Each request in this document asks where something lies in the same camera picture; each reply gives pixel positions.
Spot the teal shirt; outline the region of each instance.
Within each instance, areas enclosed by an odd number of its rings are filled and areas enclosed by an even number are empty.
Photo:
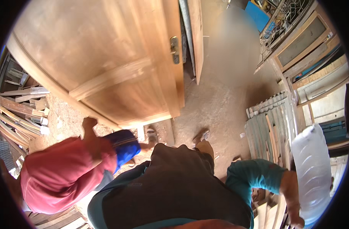
[[[94,228],[96,229],[107,229],[104,223],[103,213],[102,213],[102,199],[105,195],[111,192],[112,189],[117,188],[122,185],[129,184],[133,179],[141,176],[145,172],[145,166],[139,165],[132,169],[128,176],[119,178],[117,177],[110,184],[104,187],[99,193],[97,193],[93,199],[90,201],[88,206],[88,217],[92,222]],[[232,163],[227,169],[227,179],[225,185],[231,190],[236,192],[245,203],[251,209],[251,193],[252,188],[262,188],[267,189],[274,194],[279,194],[281,178],[286,169],[280,166],[263,160],[241,160]],[[251,226],[253,229],[253,212],[251,211]],[[193,219],[186,218],[174,218],[166,219],[159,222],[152,222],[146,225],[136,227],[135,229],[153,229],[162,228],[169,226],[183,225],[189,222],[195,221]]]

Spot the door handle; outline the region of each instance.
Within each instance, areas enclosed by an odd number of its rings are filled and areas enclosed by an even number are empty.
[[[178,38],[177,36],[171,37],[171,54],[173,57],[173,62],[177,65],[180,63],[180,50],[178,48]]]

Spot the red shirt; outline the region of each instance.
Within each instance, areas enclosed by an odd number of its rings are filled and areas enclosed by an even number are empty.
[[[96,167],[85,143],[77,137],[28,155],[21,170],[22,195],[28,207],[45,214],[64,211],[100,184],[104,170],[113,173],[116,151],[108,140],[100,140],[103,162]]]

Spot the cabinet door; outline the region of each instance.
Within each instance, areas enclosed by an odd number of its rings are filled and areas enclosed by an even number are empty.
[[[128,128],[180,115],[179,15],[176,0],[33,0],[7,47],[52,93],[115,129]]]

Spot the plastic water jug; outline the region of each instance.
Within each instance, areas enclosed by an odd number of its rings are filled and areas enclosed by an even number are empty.
[[[300,217],[313,224],[330,202],[331,165],[323,130],[319,124],[308,126],[292,141],[298,176]]]

